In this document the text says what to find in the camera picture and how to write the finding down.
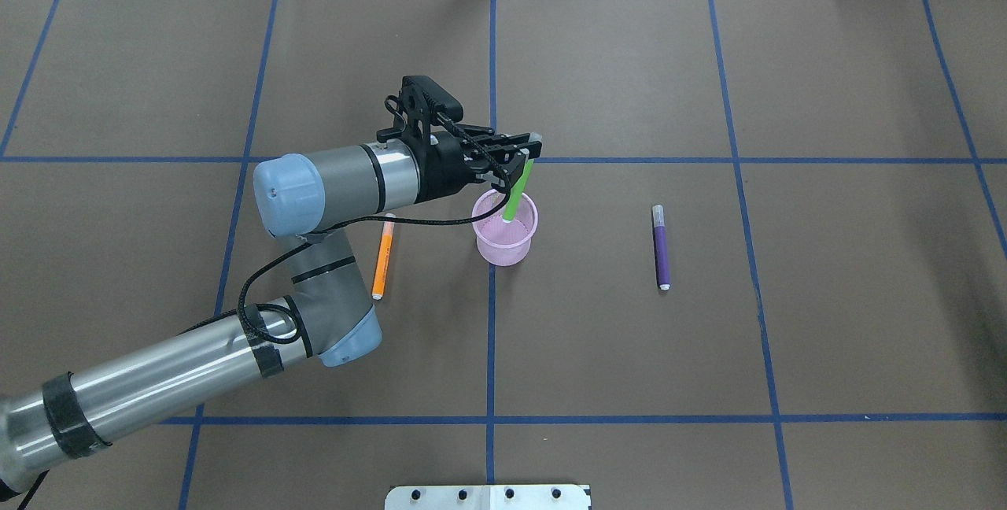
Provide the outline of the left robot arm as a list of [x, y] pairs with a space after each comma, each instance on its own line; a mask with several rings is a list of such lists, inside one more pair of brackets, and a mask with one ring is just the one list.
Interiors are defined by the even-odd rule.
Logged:
[[249, 280], [289, 266], [292, 294], [238, 292], [236, 307], [103, 365], [57, 375], [2, 399], [2, 499], [28, 498], [60, 464], [98, 455], [127, 435], [223, 393], [315, 358], [339, 367], [382, 341], [370, 288], [345, 228], [487, 183], [513, 194], [542, 152], [540, 135], [458, 126], [381, 132], [374, 142], [290, 153], [254, 170], [256, 205], [283, 254]]

